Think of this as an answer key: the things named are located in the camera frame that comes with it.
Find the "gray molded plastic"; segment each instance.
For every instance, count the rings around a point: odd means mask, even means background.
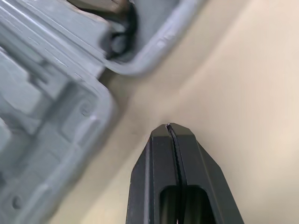
[[[135,48],[117,61],[105,59],[107,37],[117,27],[66,0],[0,0],[0,24],[63,70],[100,76],[100,67],[107,67],[134,76],[161,61],[204,1],[134,0],[139,17]]]
[[[0,223],[41,224],[100,147],[116,107],[94,77],[65,73],[25,47],[16,52],[19,39],[2,34]]]
[[[135,48],[105,59],[113,23],[65,0],[0,0],[0,224],[54,212],[115,116],[96,79],[152,69],[204,0],[135,0]]]

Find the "screw hole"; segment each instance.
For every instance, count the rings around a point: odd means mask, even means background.
[[[21,209],[22,208],[21,203],[22,203],[22,200],[19,196],[14,196],[13,197],[12,206],[13,206],[14,209],[16,209],[16,210]]]

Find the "beige surface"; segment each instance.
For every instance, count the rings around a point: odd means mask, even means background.
[[[134,163],[169,121],[221,166],[246,224],[298,223],[298,0],[210,0],[153,74],[107,84],[121,120],[52,224],[124,224]]]

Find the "gray plastic part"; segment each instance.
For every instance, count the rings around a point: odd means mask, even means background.
[[[135,48],[116,61],[107,61],[104,50],[109,45],[108,35],[116,27],[67,0],[0,0],[0,24],[69,73],[84,70],[99,77],[107,67],[122,75],[136,76],[161,61],[203,2],[135,0],[139,24]]]
[[[135,48],[105,59],[113,23],[66,0],[0,0],[0,224],[42,224],[116,116],[96,79],[161,61],[204,0],[135,0]]]
[[[101,147],[116,106],[88,73],[99,63],[61,69],[0,29],[0,223],[42,224]]]

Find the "black plastic part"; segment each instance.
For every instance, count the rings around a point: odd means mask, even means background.
[[[131,175],[126,224],[243,224],[225,177],[177,124],[150,136]]]

